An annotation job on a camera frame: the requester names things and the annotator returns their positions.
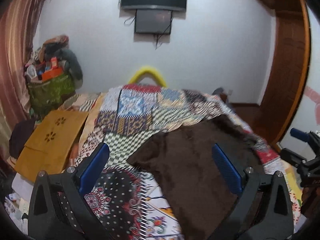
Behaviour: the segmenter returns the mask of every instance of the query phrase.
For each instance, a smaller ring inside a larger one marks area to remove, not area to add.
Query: pile of clothes
[[[82,81],[83,74],[69,49],[69,37],[60,35],[44,42],[25,65],[25,78],[32,112],[39,118],[73,96],[75,83]]]

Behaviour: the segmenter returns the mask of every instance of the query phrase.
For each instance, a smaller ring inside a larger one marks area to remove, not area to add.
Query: brown curtain
[[[7,152],[8,137],[15,124],[26,119],[29,94],[23,66],[32,52],[44,0],[12,0],[0,19],[0,148]]]

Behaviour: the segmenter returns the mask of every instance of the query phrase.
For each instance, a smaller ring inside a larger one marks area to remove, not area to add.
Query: brown cloth
[[[185,240],[206,240],[237,199],[212,159],[212,146],[218,142],[227,142],[244,168],[264,173],[251,148],[253,139],[225,115],[157,133],[127,160],[154,175]]]

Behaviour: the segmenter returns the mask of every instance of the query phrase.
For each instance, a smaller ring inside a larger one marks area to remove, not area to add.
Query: baseboard
[[[233,107],[238,107],[238,106],[250,106],[250,107],[259,107],[258,104],[253,104],[253,103],[231,103]]]

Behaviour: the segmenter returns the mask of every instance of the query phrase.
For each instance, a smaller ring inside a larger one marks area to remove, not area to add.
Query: green bag
[[[42,84],[28,84],[30,103],[35,114],[42,119],[57,109],[76,93],[73,79],[66,74],[52,78]]]

